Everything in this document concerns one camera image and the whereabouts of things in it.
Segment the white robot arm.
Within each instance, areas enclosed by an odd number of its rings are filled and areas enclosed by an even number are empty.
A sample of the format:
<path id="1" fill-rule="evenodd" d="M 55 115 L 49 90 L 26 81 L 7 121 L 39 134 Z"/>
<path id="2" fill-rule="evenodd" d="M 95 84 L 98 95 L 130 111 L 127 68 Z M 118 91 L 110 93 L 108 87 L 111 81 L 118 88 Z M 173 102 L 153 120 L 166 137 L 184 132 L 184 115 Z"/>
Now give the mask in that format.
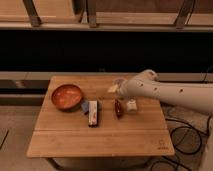
<path id="1" fill-rule="evenodd" d="M 108 88 L 123 98 L 146 97 L 184 107 L 211 118 L 210 135 L 198 171 L 213 171 L 213 83 L 165 83 L 151 69 L 130 79 L 115 79 Z"/>

